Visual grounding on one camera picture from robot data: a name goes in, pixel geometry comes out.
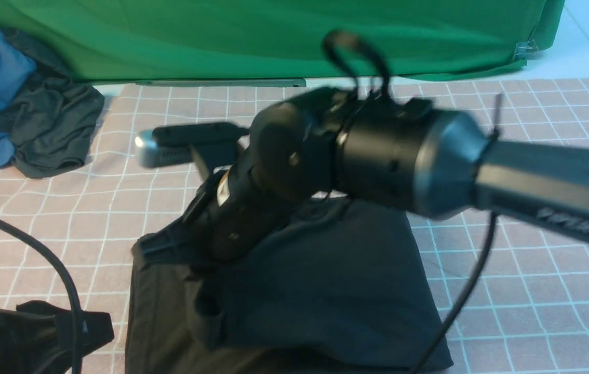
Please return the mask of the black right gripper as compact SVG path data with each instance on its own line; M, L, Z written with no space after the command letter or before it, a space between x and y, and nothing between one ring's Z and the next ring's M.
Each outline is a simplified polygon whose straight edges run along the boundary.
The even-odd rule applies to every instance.
M205 180L180 218L139 239L138 266L222 266L247 256L282 227L303 199L271 189L253 153L245 151L225 172Z

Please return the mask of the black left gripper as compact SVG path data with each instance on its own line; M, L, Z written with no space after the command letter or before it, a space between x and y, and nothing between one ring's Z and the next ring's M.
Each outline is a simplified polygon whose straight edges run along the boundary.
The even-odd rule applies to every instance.
M71 311L39 300L0 309L0 373L65 373L72 349Z

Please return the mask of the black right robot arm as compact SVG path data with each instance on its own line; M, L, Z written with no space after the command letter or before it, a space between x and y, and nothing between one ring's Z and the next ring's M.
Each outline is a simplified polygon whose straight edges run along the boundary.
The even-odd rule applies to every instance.
M260 111L250 128L160 126L145 168L194 163L204 178L181 218L138 242L142 265L244 257L319 192L442 220L468 208L589 243L589 149L500 140L469 113L385 91L316 88Z

